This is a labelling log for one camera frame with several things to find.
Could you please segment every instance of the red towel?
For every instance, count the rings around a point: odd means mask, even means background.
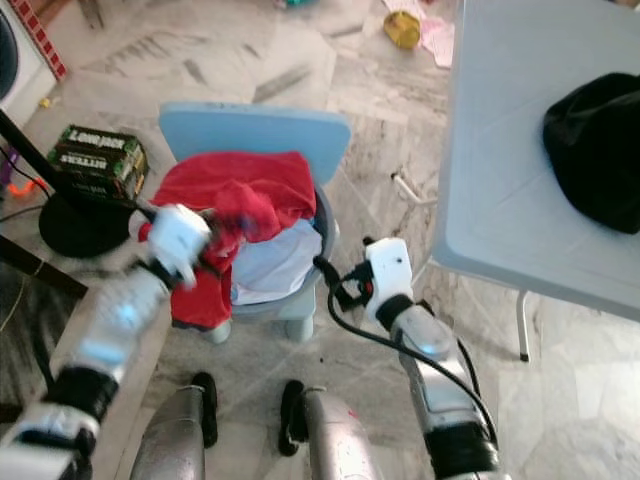
[[[255,228],[224,228],[206,252],[222,278],[196,271],[193,290],[171,296],[174,319],[200,329],[214,328],[231,316],[231,263],[240,244],[271,240],[300,218],[312,218],[316,199],[309,165],[297,152],[203,153],[178,163],[151,201],[181,203],[193,210],[215,209],[214,218],[252,220]]]

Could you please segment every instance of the marble floor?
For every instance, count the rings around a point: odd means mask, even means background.
[[[77,2],[49,26],[72,73],[52,93],[53,106],[26,128],[43,151],[71,122],[134,132],[152,162],[148,197],[173,164],[156,122],[164,101],[341,112],[353,138],[326,186],[341,228],[336,265],[344,271],[359,259],[364,235],[403,237],[414,262],[424,257],[435,212],[403,198],[390,175],[401,172],[420,195],[437,196],[450,74],[425,51],[391,44],[381,31],[380,0],[317,0],[287,11],[270,0],[101,4],[104,30],[86,25]],[[453,0],[425,9],[454,20]],[[23,206],[7,201],[3,213]],[[78,276],[81,269],[119,268],[139,249],[128,244],[80,262],[47,250],[37,215],[3,227],[3,234]],[[471,351],[514,479],[638,477],[639,324],[532,296],[526,365],[518,360],[516,292],[435,267],[421,283],[422,296]],[[276,453],[279,396],[290,378],[325,385],[359,412],[386,478],[432,478],[397,357],[336,327],[324,307],[326,293],[318,288],[315,335],[301,345],[288,342],[280,324],[236,322],[229,340],[213,346],[197,333],[168,329],[164,311],[105,424],[94,478],[128,478],[154,409],[201,369],[217,379],[220,404],[220,442],[207,452],[207,478],[310,478],[306,451],[293,459]],[[61,343],[71,342],[86,309],[84,302]]]

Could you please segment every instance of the black bag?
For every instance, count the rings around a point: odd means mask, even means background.
[[[574,90],[547,111],[542,137],[575,208],[640,231],[640,76],[610,73]]]

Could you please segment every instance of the light blue chair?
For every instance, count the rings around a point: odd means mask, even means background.
[[[177,161],[215,151],[300,152],[309,162],[316,184],[316,228],[323,236],[322,256],[329,258],[336,224],[321,186],[333,178],[351,138],[344,116],[257,105],[180,102],[162,105],[159,124]],[[319,279],[320,272],[314,269],[297,292],[274,302],[234,306],[232,317],[284,320],[290,339],[306,341],[313,334]]]

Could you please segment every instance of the white table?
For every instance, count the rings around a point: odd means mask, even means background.
[[[640,235],[575,210],[541,136],[574,88],[640,74],[640,14],[604,0],[466,0],[456,28],[434,259],[521,290],[521,358],[528,290],[640,320]]]

